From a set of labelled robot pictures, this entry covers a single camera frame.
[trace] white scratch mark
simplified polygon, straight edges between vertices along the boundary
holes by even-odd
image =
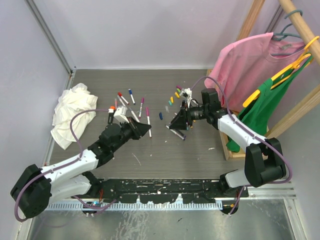
[[[139,159],[137,158],[137,156],[136,156],[136,155],[134,155],[133,153],[132,153],[132,155],[135,157],[135,159],[138,161],[138,163],[139,163],[139,164],[140,164],[140,166],[141,166],[141,163],[140,163]]]

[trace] gray wooden tabletop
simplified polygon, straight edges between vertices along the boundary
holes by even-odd
[[[141,97],[144,97],[142,123],[147,123],[145,107],[149,107],[152,138],[146,134],[140,140],[130,140],[115,152],[115,159],[92,172],[98,178],[219,178],[221,174],[242,168],[243,161],[225,161],[220,136],[217,130],[199,120],[193,129],[184,131],[183,141],[165,124],[174,112],[178,112],[181,98],[175,96],[176,85],[191,87],[204,76],[206,70],[77,70],[73,86],[83,83],[91,94],[98,96],[97,109],[114,105],[117,92],[121,92],[137,112]],[[201,81],[192,96],[201,101]],[[136,105],[132,104],[128,89],[132,89]],[[168,100],[174,97],[173,106]],[[86,127],[80,141],[84,148],[95,142],[108,124],[108,114],[98,112]],[[50,164],[58,163],[79,153],[76,143],[67,150],[54,145]]]

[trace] pink marker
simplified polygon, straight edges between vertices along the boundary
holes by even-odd
[[[147,121],[148,121],[148,124],[150,125],[149,108],[146,107],[146,108],[145,108],[145,111],[146,111],[146,119],[147,119]],[[149,129],[149,137],[152,138],[151,129]]]
[[[118,92],[118,96],[119,96],[120,98],[122,98],[122,100],[123,100],[126,104],[129,105],[129,102],[124,98],[124,96],[122,96],[121,92]]]
[[[140,104],[140,111],[139,111],[139,118],[141,118],[141,114],[142,114],[142,105],[144,104],[145,98],[141,98],[141,104]]]

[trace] yellow object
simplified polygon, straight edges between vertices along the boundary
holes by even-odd
[[[277,78],[279,78],[282,74],[284,74],[286,71],[288,70],[294,70],[294,69],[298,69],[300,67],[301,62],[306,59],[309,58],[311,56],[310,53],[308,52],[308,47],[310,47],[310,45],[319,38],[319,36],[316,36],[314,39],[312,39],[305,47],[304,47],[304,52],[298,57],[297,60],[295,60],[293,63],[289,64],[288,66],[286,66],[284,69],[282,69],[281,71],[279,71],[276,75],[274,75],[273,77],[271,77],[271,80],[274,81]],[[312,63],[313,59],[305,66],[305,68],[307,66],[309,66],[310,63]],[[279,82],[277,82],[276,84],[272,85],[271,89],[274,89],[275,87],[277,87],[278,85],[280,85],[281,83],[283,83],[285,80],[287,80],[288,78],[290,78],[291,74],[287,77],[285,77],[284,79],[281,79]],[[260,90],[255,90],[254,93],[252,93],[242,104],[242,106],[244,108],[248,107],[249,104],[256,100],[260,95]]]

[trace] robotic arm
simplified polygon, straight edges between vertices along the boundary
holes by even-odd
[[[240,122],[236,115],[228,114],[225,108],[221,107],[218,93],[214,88],[201,91],[203,104],[192,106],[192,91],[182,89],[180,95],[187,99],[182,101],[181,109],[171,121],[170,129],[186,130],[187,126],[192,126],[193,120],[206,119],[207,123],[215,129],[227,134],[245,151],[244,169],[238,169],[220,176],[219,187],[222,192],[239,186],[252,185],[259,187],[286,175],[286,166],[283,160],[271,149],[252,136],[269,143],[282,154],[280,142],[276,138],[267,139],[257,134]]]
[[[30,180],[51,171],[33,182],[22,194],[19,207],[26,218],[39,215],[49,204],[61,199],[75,195],[95,196],[98,193],[101,183],[89,171],[108,163],[123,144],[130,139],[139,140],[151,128],[151,125],[137,122],[132,117],[127,118],[126,110],[125,106],[120,106],[115,113],[109,111],[109,124],[99,139],[83,151],[78,161],[74,162],[80,154],[50,166],[39,168],[33,164],[24,170],[10,192],[15,201]],[[120,125],[112,123],[113,117]]]

